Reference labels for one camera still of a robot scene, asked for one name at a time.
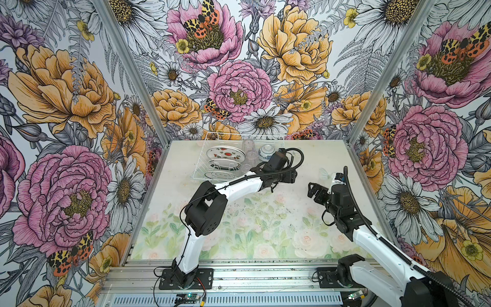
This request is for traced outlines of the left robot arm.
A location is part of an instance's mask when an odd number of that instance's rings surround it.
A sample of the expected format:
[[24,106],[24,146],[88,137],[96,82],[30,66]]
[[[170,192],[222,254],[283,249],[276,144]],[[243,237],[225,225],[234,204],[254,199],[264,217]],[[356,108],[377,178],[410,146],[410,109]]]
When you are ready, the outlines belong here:
[[280,148],[267,162],[242,177],[221,184],[201,183],[181,211],[185,214],[181,222],[186,235],[182,250],[171,265],[173,284],[186,289],[198,278],[205,237],[217,229],[228,204],[266,188],[274,189],[279,183],[293,184],[303,162],[304,153],[298,148]]

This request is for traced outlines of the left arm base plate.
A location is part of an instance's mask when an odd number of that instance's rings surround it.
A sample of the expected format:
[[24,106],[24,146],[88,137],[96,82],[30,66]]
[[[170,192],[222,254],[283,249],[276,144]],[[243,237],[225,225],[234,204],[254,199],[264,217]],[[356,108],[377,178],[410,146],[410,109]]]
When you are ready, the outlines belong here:
[[210,290],[213,285],[214,270],[196,268],[184,274],[179,268],[164,269],[159,276],[159,290]]

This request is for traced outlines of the white wire dish rack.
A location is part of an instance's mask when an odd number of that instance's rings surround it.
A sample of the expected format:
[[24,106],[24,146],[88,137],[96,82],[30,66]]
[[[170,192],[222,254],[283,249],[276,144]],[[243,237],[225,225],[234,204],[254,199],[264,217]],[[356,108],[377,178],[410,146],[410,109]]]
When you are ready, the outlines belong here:
[[227,182],[266,162],[285,146],[285,137],[273,134],[207,132],[203,136],[193,179]]

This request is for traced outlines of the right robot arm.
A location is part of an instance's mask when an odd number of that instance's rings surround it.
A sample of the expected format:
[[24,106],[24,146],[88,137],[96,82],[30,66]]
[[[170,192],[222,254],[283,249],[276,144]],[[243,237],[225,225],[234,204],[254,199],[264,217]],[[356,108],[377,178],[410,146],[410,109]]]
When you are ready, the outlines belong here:
[[324,206],[334,218],[332,225],[385,270],[358,254],[349,255],[338,260],[336,269],[317,269],[320,287],[364,287],[390,306],[459,305],[459,293],[444,273],[433,273],[410,258],[361,217],[349,186],[310,183],[308,197]]

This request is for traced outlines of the plate green red band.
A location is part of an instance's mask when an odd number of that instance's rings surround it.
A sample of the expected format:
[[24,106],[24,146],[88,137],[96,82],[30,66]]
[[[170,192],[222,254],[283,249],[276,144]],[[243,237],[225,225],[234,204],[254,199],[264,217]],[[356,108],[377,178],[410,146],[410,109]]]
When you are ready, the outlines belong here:
[[237,171],[241,167],[239,162],[229,159],[211,159],[208,164],[211,168],[222,171]]

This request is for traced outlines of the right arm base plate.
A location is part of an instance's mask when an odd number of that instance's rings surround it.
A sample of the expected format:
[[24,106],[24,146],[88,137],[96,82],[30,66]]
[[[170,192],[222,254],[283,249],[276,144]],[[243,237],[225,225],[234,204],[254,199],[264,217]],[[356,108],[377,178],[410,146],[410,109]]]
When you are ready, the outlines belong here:
[[363,288],[352,279],[349,270],[343,267],[319,267],[313,273],[311,280],[318,283],[321,289]]

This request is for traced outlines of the white plate green rim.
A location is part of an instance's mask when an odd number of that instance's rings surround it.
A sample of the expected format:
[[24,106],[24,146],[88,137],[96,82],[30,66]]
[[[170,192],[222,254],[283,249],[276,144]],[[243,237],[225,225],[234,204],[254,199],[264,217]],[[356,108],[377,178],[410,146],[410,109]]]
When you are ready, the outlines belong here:
[[205,177],[210,180],[218,180],[218,181],[230,181],[237,178],[232,172],[229,171],[207,171],[205,173]]

